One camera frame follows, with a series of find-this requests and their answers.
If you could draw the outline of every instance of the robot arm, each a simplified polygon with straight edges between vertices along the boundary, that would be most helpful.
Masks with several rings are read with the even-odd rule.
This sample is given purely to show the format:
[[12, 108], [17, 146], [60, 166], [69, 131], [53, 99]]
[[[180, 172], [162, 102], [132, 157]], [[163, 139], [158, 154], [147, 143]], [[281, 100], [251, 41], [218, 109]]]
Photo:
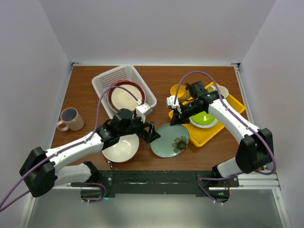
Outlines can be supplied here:
[[[249, 127], [258, 133], [273, 151], [273, 140], [271, 132], [265, 128], [260, 130], [257, 126], [248, 122], [237, 111], [235, 111], [226, 101], [227, 108], [223, 106], [217, 91], [208, 92], [202, 82], [188, 85], [191, 96], [194, 100], [186, 105], [174, 103], [174, 96], [167, 98], [167, 107], [173, 109], [171, 125], [188, 124], [189, 117], [205, 111], [218, 119], [235, 137], [239, 144], [237, 154], [234, 158], [213, 167], [213, 177], [229, 177], [239, 173], [251, 173], [271, 162], [271, 157], [261, 141], [249, 130]], [[245, 127], [238, 120], [247, 124]]]
[[155, 131], [154, 124], [145, 121], [146, 115], [151, 111], [152, 109], [147, 104], [137, 107], [134, 114], [130, 110], [121, 109], [112, 120], [107, 120], [99, 126], [92, 137], [89, 136], [93, 132], [57, 148], [46, 151], [41, 147], [33, 149], [19, 171], [21, 176], [43, 159], [51, 158], [24, 179], [32, 196], [42, 196], [54, 186], [65, 183], [97, 182], [100, 178], [99, 172], [91, 162], [84, 162], [77, 166], [67, 165], [86, 155], [113, 146], [119, 142], [121, 136], [137, 134], [146, 143], [159, 138], [160, 135]]

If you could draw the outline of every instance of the white cup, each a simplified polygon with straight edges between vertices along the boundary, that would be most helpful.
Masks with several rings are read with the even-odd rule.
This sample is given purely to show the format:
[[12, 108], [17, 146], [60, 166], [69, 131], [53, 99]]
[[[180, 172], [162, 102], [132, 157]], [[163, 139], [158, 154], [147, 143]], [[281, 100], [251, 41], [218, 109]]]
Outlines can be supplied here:
[[[229, 91], [227, 90], [226, 87], [223, 87], [223, 86], [218, 86], [218, 89], [219, 89], [219, 93], [223, 95], [224, 98], [228, 97], [229, 95]], [[217, 88], [214, 86], [214, 85], [210, 85], [209, 88], [208, 88], [208, 92], [212, 92], [212, 91], [216, 91]]]

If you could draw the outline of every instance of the wooden surface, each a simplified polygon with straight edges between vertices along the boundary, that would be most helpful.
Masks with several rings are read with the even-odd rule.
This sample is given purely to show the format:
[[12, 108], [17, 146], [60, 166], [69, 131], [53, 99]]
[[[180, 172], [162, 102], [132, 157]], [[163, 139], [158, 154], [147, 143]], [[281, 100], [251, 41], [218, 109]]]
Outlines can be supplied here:
[[[76, 66], [73, 69], [67, 88], [62, 110], [67, 107], [76, 108], [85, 121], [85, 126], [78, 132], [56, 130], [52, 148], [59, 147], [74, 141], [93, 130], [96, 118], [98, 97], [93, 89], [91, 80], [96, 75], [103, 73], [114, 66]], [[193, 70], [202, 70], [210, 74], [216, 82], [225, 86], [231, 95], [243, 103], [237, 78], [233, 67], [198, 67], [198, 66], [137, 66], [135, 67], [143, 77], [157, 99], [157, 105], [147, 117], [147, 121], [153, 121], [156, 128], [170, 122], [169, 110], [166, 108], [165, 99], [170, 95], [169, 90], [173, 84], [177, 84], [180, 78]], [[210, 80], [200, 74], [189, 76], [183, 83], [203, 81], [205, 85]], [[101, 106], [99, 123], [102, 124], [108, 116]], [[136, 155], [126, 163], [113, 163], [117, 170], [210, 170], [214, 165], [224, 162], [235, 156], [238, 144], [230, 132], [224, 128], [203, 147], [197, 148], [189, 143], [187, 149], [173, 158], [160, 158], [156, 156], [150, 145], [140, 141]], [[76, 165], [85, 161], [91, 161], [100, 170], [110, 169], [101, 152], [90, 154], [74, 163]]]

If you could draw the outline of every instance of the laundry basket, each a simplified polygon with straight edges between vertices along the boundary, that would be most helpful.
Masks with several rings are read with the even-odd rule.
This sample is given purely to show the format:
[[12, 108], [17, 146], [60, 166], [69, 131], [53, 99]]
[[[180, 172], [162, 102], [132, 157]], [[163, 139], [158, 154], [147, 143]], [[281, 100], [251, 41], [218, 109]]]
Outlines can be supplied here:
[[[106, 90], [111, 83], [119, 80], [119, 79], [128, 79], [136, 84], [138, 84], [146, 94], [146, 103], [151, 107], [156, 106], [157, 100], [148, 87], [148, 85], [144, 82], [143, 78], [137, 72], [135, 67], [131, 65], [119, 66], [112, 70], [108, 70], [92, 79], [93, 87], [100, 98], [101, 94]], [[102, 105], [108, 116], [112, 118], [115, 112], [109, 107], [107, 102], [107, 97], [104, 96], [101, 100]]]

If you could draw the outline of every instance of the white wall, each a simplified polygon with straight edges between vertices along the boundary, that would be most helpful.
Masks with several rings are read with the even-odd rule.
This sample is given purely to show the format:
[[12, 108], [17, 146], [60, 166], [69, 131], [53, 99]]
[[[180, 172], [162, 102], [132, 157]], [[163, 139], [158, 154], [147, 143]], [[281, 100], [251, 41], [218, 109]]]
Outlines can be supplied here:
[[303, 227], [304, 1], [277, 0], [241, 64], [256, 124], [274, 135], [277, 173], [293, 227]]
[[[31, 149], [50, 146], [69, 62], [38, 0], [1, 1], [0, 33], [2, 200]], [[0, 227], [18, 226], [24, 202], [0, 214]]]
[[275, 0], [40, 0], [69, 60], [239, 63]]

